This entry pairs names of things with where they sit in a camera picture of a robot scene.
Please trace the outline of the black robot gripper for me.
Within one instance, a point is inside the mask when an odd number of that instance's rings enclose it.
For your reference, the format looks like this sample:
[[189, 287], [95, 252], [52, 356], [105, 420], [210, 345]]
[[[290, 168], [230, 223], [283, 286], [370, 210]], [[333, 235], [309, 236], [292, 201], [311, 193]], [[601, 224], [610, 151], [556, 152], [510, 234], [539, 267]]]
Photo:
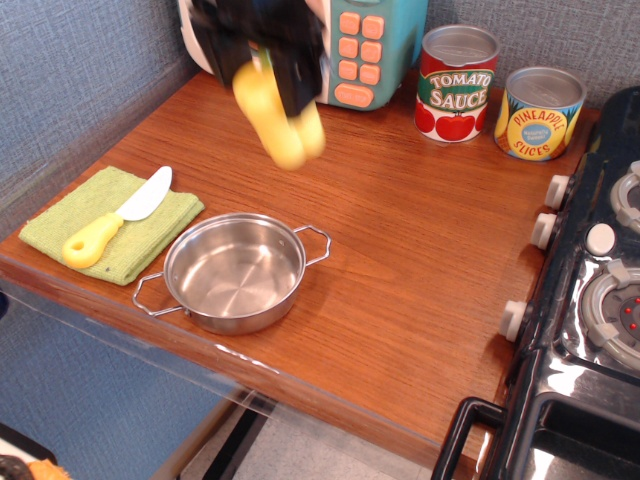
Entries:
[[288, 118], [298, 117], [321, 93], [324, 24], [306, 2], [193, 1], [189, 16], [213, 74], [224, 86], [252, 59], [252, 42], [267, 47]]

